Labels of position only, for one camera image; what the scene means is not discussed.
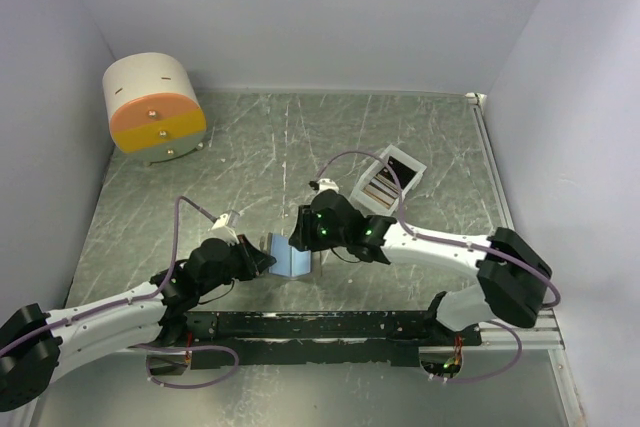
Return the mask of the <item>blue silver card holder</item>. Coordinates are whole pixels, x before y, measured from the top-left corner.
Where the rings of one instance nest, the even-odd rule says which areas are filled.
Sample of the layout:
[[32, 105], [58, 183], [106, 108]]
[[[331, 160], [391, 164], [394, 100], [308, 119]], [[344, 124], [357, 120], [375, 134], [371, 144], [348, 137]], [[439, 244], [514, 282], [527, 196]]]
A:
[[299, 251], [289, 245], [288, 239], [277, 233], [268, 233], [262, 242], [264, 251], [276, 262], [268, 273], [285, 280], [302, 280], [322, 274], [322, 256], [317, 252]]

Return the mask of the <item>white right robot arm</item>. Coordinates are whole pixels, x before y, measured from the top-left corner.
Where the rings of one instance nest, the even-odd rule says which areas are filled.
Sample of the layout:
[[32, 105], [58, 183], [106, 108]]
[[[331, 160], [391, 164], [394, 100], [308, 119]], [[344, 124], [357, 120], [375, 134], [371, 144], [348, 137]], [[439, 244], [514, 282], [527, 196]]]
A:
[[299, 207], [289, 244], [310, 252], [344, 248], [365, 263], [425, 265], [469, 280], [468, 287], [439, 294], [429, 306], [425, 335], [439, 345], [494, 319], [534, 327], [552, 277], [547, 263], [511, 229], [500, 227], [489, 236], [420, 229], [394, 217], [364, 215], [335, 190]]

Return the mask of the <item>white card tray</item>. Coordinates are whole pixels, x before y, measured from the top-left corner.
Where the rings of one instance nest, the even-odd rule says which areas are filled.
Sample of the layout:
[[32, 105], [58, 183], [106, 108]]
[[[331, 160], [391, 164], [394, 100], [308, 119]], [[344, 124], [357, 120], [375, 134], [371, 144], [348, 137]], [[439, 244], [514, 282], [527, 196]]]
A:
[[383, 163], [373, 160], [356, 181], [349, 201], [370, 213], [392, 216], [398, 209], [399, 197], [407, 197], [420, 183], [427, 167], [393, 144], [379, 157]]

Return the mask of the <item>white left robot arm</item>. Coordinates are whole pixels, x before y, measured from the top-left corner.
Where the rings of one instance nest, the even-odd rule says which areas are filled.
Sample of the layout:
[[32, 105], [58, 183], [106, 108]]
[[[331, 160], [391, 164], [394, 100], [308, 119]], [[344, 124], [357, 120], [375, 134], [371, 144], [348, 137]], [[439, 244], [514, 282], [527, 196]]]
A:
[[71, 371], [121, 349], [173, 346], [187, 332], [186, 313], [222, 285], [251, 281], [275, 264], [245, 236], [205, 240], [186, 259], [128, 291], [79, 307], [45, 312], [29, 304], [1, 326], [1, 409], [39, 397]]

